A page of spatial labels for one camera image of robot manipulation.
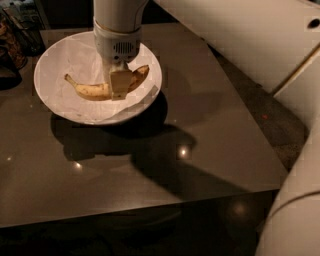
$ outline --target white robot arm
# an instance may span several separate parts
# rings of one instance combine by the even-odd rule
[[[141,20],[148,0],[94,0],[94,35],[112,99],[126,97],[131,82],[127,62],[139,53]]]
[[[310,129],[303,157],[271,210],[257,255],[319,255],[319,5],[308,0],[154,1],[275,94]],[[94,3],[97,49],[108,79],[112,64],[137,54],[147,0]]]

